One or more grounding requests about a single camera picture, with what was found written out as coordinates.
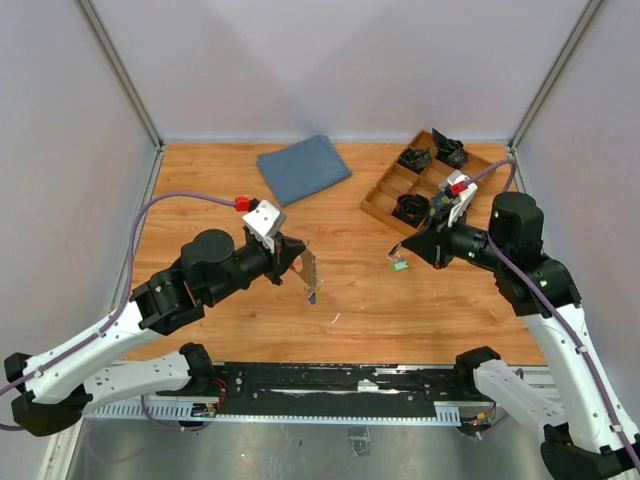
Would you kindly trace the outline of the metal key organizer red handle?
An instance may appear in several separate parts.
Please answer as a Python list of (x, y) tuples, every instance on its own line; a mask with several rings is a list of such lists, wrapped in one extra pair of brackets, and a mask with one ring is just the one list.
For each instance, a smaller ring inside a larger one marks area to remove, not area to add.
[(317, 303), (317, 291), (319, 289), (319, 276), (315, 255), (305, 249), (289, 267), (304, 283), (304, 291), (308, 302), (311, 305)]

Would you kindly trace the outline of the key with green tag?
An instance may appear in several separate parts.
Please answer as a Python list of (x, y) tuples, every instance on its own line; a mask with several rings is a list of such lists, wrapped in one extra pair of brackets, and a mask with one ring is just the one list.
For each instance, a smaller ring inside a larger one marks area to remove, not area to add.
[(401, 244), (396, 244), (387, 254), (387, 260), (391, 263), (394, 272), (405, 271), (409, 268), (409, 262), (400, 254)]

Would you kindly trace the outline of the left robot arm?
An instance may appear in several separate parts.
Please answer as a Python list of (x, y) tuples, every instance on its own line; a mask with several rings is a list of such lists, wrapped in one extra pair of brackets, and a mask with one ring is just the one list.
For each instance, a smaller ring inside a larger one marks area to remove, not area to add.
[(201, 344), (148, 361), (119, 363), (135, 348), (203, 318), (205, 310), (264, 276), (275, 285), (306, 250), (304, 241), (275, 234), (272, 246), (251, 233), (237, 248), (219, 229), (185, 244), (178, 259), (137, 288), (115, 321), (104, 319), (45, 354), (10, 355), (7, 379), (19, 392), (11, 402), (14, 429), (36, 437), (61, 432), (107, 404), (148, 394), (200, 396), (214, 383)]

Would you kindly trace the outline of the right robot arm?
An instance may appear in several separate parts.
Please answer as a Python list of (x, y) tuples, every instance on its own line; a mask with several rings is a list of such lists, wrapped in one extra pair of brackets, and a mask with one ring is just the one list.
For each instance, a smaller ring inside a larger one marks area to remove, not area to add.
[(487, 397), (530, 431), (555, 479), (635, 479), (639, 428), (608, 380), (568, 268), (543, 250), (543, 223), (531, 196), (507, 191), (494, 197), (487, 229), (438, 216), (399, 245), (436, 269), (461, 259), (491, 272), (534, 336), (559, 400), (543, 396), (488, 347), (457, 357), (452, 378), (460, 397)]

